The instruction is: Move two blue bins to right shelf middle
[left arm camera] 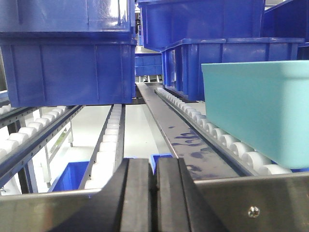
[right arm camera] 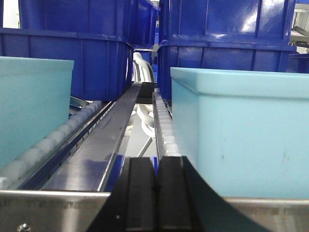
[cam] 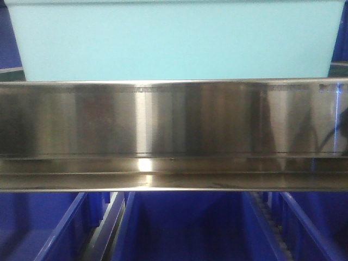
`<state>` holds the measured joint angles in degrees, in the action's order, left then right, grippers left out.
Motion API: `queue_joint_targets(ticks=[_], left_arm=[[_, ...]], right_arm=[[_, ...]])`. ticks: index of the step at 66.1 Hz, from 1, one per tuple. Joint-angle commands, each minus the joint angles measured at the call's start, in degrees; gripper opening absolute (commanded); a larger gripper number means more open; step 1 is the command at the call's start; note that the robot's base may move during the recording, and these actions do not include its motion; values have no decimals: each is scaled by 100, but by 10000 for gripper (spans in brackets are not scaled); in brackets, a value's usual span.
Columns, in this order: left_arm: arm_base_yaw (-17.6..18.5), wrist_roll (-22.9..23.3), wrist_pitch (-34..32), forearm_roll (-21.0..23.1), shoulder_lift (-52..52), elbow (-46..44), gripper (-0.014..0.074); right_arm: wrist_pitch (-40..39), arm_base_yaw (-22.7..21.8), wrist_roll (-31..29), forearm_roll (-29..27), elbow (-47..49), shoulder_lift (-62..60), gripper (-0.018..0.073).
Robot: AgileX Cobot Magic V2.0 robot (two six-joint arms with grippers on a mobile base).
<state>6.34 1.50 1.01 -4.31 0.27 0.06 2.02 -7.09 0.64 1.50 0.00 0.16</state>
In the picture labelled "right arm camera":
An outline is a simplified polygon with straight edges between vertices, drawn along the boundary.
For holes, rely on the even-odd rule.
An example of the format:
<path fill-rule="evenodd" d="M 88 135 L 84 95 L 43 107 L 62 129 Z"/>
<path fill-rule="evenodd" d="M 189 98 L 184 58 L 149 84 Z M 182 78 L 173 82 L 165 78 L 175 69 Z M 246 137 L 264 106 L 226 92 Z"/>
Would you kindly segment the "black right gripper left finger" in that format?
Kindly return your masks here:
<path fill-rule="evenodd" d="M 126 158 L 88 232 L 155 231 L 155 171 L 149 158 Z"/>

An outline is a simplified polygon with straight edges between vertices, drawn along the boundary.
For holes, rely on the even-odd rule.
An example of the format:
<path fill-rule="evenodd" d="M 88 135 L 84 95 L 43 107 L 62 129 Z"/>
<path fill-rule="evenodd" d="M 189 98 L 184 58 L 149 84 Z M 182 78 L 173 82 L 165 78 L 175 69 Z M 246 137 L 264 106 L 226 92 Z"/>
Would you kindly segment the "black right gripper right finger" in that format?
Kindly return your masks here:
<path fill-rule="evenodd" d="M 265 232 L 220 197 L 187 157 L 164 156 L 157 173 L 160 232 Z"/>

